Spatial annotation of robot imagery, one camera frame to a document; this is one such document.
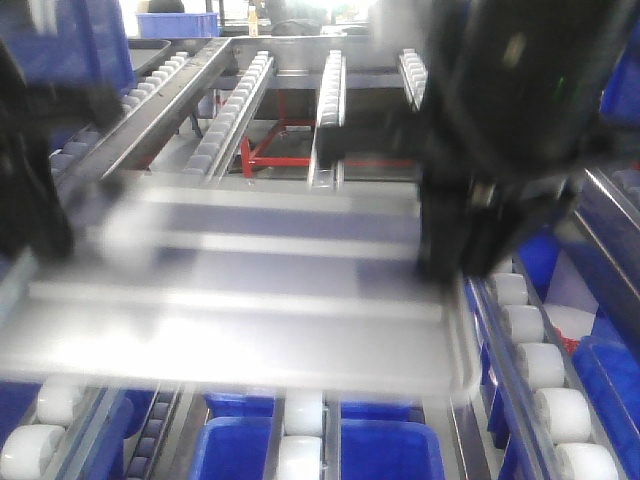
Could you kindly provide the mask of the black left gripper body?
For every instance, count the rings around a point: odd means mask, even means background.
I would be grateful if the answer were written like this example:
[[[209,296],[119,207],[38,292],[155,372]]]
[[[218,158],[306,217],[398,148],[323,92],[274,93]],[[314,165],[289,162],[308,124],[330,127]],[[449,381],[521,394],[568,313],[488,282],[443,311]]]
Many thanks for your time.
[[[74,234],[51,173],[50,134],[62,126],[113,127],[124,115],[105,83],[29,84],[1,46],[1,253],[28,247],[44,260],[69,257]]]

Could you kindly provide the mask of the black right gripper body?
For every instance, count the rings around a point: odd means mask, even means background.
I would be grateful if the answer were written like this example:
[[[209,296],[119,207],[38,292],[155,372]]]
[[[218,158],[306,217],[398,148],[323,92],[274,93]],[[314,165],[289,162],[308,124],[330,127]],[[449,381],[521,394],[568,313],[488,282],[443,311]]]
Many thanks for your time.
[[[635,1],[373,5],[374,44],[428,71],[420,110],[373,139],[420,166],[429,279],[487,276],[572,207],[582,169],[638,153],[638,128],[600,110],[638,21]]]

